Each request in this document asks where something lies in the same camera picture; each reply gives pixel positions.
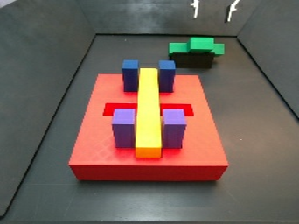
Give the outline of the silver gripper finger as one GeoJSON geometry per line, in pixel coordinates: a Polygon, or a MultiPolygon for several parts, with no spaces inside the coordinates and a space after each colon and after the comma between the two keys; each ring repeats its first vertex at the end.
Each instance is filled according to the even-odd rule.
{"type": "Polygon", "coordinates": [[[226,22],[231,22],[232,13],[238,10],[238,4],[240,0],[235,0],[234,3],[227,7],[227,14],[226,14],[226,22]]]}
{"type": "Polygon", "coordinates": [[[199,14],[200,0],[192,0],[190,6],[194,8],[194,18],[196,18],[199,14]]]}

